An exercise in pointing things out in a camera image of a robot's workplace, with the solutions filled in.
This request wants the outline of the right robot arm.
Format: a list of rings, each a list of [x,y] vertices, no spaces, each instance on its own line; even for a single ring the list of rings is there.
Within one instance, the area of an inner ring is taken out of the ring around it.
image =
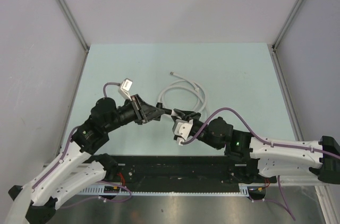
[[[247,128],[234,129],[215,111],[209,118],[200,121],[200,113],[174,109],[174,140],[179,145],[188,145],[195,140],[216,150],[235,164],[244,164],[241,176],[251,182],[255,176],[272,178],[279,176],[314,176],[328,184],[339,184],[339,144],[331,136],[318,141],[294,141],[258,136],[245,120],[237,118]]]

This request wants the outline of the black T-shaped pipe fitting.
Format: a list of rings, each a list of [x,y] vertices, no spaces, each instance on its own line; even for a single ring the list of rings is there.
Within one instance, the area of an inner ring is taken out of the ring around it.
[[[173,111],[171,109],[165,108],[161,102],[157,102],[156,107],[163,110],[164,114],[172,116]]]

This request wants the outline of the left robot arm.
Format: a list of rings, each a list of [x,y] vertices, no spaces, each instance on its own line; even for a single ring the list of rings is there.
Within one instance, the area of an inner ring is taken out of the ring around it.
[[[171,113],[161,103],[149,105],[137,94],[120,107],[112,98],[99,99],[89,118],[71,131],[64,150],[32,181],[9,190],[13,204],[5,223],[46,223],[70,198],[116,168],[114,159],[102,154],[86,170],[71,174],[109,140],[109,132],[130,122],[142,125],[160,120]]]

